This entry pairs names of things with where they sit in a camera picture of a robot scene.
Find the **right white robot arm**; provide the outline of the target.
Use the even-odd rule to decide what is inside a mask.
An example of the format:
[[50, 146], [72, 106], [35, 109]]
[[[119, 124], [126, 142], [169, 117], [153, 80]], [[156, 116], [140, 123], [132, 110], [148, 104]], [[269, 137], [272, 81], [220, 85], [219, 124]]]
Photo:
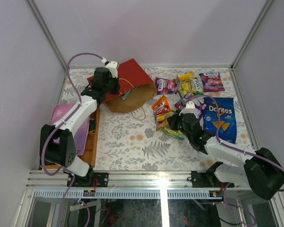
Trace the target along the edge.
[[191, 173], [194, 187], [231, 186], [250, 188], [258, 197], [270, 200], [284, 185], [284, 169], [272, 152], [266, 148], [243, 148], [217, 139], [202, 129], [192, 113], [176, 113], [167, 119], [172, 130], [179, 130], [189, 140], [194, 150], [220, 158], [206, 171]]

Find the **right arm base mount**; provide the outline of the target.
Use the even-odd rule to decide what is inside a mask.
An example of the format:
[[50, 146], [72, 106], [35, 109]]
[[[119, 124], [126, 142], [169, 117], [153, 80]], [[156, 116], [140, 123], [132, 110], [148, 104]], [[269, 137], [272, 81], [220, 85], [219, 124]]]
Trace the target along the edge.
[[191, 172], [192, 186], [195, 188], [221, 188], [227, 184], [218, 180], [211, 172]]

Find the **orange candy bag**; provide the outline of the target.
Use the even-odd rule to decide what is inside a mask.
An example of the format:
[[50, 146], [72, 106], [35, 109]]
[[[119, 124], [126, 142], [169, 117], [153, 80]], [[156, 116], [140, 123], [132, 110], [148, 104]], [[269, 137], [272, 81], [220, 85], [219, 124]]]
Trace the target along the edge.
[[167, 119], [172, 115], [169, 102], [165, 95], [163, 95], [153, 106], [152, 106], [154, 120], [156, 123], [156, 131], [159, 131], [166, 127], [168, 124]]

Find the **purple candy bag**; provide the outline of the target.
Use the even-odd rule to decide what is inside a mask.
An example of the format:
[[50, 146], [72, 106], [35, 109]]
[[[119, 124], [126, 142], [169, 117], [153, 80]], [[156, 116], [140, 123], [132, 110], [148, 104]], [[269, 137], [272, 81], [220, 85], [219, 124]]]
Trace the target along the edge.
[[[187, 95], [185, 95], [183, 98], [181, 98], [179, 101], [177, 101], [174, 106], [178, 109], [178, 110], [182, 110], [184, 105], [188, 102], [191, 101], [190, 99], [193, 97], [192, 94], [188, 93]], [[207, 103], [202, 103], [200, 101], [198, 101], [197, 99], [193, 100], [194, 104], [195, 104], [195, 110], [194, 110], [194, 115], [196, 117], [197, 120], [201, 120], [202, 117], [205, 114], [205, 111], [208, 107]]]
[[204, 92], [220, 92], [225, 90], [220, 73], [200, 73], [199, 76], [202, 80]]
[[157, 88], [157, 95], [176, 94], [179, 88], [179, 80], [156, 77], [155, 86]]

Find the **red paper bag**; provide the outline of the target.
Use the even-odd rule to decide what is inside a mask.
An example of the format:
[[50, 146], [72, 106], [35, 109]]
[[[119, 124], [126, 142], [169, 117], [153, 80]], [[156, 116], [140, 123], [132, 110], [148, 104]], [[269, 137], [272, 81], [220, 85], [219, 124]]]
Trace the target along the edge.
[[[157, 88], [135, 59], [121, 63], [118, 67], [120, 90], [118, 95], [107, 95], [104, 106], [113, 113], [131, 113], [146, 102], [150, 101], [157, 94]], [[122, 95], [127, 90], [137, 87], [125, 100]]]

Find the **blue silver chips bag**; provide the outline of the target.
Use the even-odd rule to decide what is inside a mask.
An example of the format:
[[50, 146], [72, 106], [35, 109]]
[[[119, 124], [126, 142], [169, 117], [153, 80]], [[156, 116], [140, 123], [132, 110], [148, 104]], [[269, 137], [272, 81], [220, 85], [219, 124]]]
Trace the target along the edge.
[[233, 98], [222, 97], [215, 98], [215, 102], [205, 97], [204, 102], [208, 107], [204, 114], [204, 129], [205, 131], [216, 135], [217, 127], [219, 128], [219, 138], [229, 143], [235, 143], [237, 137], [237, 124], [235, 117]]

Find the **yellow green candy bag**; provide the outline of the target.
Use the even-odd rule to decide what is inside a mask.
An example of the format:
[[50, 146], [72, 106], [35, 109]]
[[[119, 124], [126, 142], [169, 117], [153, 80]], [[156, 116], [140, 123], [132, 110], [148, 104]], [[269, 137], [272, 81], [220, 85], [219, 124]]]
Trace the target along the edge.
[[163, 128], [162, 131], [175, 139], [184, 140], [184, 135], [180, 131], [174, 131], [167, 127]]

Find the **teal candy bag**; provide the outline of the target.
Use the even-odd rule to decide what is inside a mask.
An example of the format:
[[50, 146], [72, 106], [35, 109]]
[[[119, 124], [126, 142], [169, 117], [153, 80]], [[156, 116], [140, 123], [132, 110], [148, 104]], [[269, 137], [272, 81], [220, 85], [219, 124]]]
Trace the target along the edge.
[[125, 100], [137, 87], [133, 87], [130, 90], [127, 90], [126, 92], [124, 92], [122, 95], [120, 95], [122, 100]]

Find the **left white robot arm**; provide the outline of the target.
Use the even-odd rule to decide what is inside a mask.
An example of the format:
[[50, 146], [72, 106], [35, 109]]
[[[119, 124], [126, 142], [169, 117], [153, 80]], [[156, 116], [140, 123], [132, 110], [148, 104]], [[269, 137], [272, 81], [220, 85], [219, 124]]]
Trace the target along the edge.
[[115, 62], [109, 62], [104, 67], [97, 67], [91, 83], [79, 93], [78, 102], [68, 113], [53, 125], [44, 125], [41, 129], [40, 158], [43, 171], [50, 176], [45, 161], [59, 165], [66, 172], [78, 176], [83, 186], [93, 184], [94, 175], [89, 172], [91, 165], [82, 161], [76, 154], [74, 135], [83, 122], [95, 112], [105, 101], [108, 94], [119, 93], [119, 77]]

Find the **yellow snack bag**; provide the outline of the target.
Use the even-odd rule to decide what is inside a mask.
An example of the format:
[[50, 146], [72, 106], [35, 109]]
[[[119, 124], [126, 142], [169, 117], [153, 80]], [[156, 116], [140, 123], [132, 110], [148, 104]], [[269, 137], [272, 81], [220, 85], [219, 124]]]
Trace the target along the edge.
[[177, 78], [178, 80], [181, 81], [186, 81], [186, 80], [190, 80], [194, 77], [194, 72], [190, 71], [187, 74], [183, 74], [183, 75], [178, 75]]

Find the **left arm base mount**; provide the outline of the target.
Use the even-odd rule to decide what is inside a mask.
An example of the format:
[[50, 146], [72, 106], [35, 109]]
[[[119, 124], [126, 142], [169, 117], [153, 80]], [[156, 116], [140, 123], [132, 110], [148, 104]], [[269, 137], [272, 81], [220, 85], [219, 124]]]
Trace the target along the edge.
[[72, 187], [105, 188], [108, 186], [109, 173], [93, 172], [85, 177], [75, 175]]

